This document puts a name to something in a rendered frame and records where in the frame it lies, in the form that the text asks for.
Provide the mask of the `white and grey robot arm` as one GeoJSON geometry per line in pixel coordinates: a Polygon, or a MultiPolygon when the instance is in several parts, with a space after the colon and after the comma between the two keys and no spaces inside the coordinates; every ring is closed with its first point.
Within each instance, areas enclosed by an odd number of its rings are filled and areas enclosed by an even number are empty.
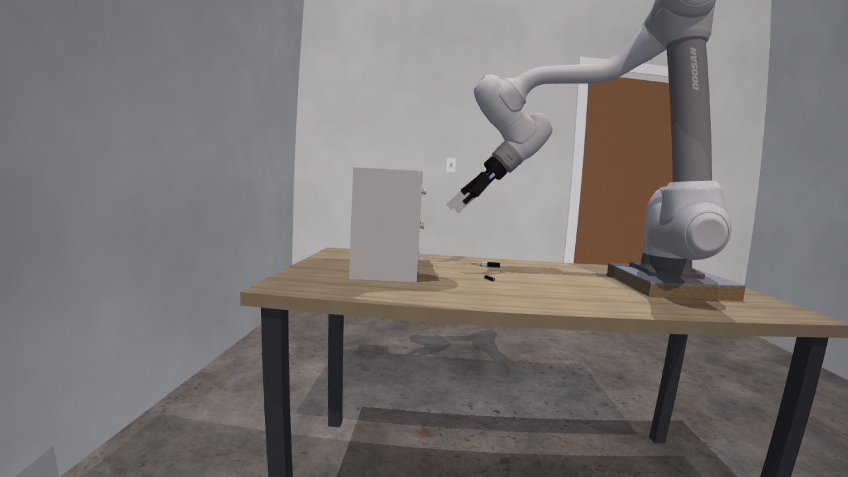
{"type": "Polygon", "coordinates": [[[732,233],[723,188],[712,181],[706,43],[716,2],[655,0],[645,23],[605,62],[543,66],[516,78],[490,74],[474,87],[481,111],[505,139],[492,156],[511,173],[553,132],[543,114],[528,117],[522,109],[528,91],[551,83],[611,81],[667,51],[672,182],[649,200],[641,262],[629,263],[649,276],[704,279],[705,274],[692,268],[692,260],[721,252],[732,233]]]}

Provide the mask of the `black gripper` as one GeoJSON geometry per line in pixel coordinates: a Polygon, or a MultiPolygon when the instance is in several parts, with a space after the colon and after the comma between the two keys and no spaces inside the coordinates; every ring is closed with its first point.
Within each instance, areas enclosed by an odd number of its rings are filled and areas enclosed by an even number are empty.
{"type": "Polygon", "coordinates": [[[470,181],[461,191],[449,200],[449,209],[456,209],[460,213],[474,198],[480,196],[494,179],[501,180],[507,174],[506,168],[496,157],[491,156],[484,162],[485,172],[481,172],[474,180],[470,181]],[[479,177],[480,176],[480,177],[479,177]],[[462,198],[463,197],[463,198],[462,198]]]}

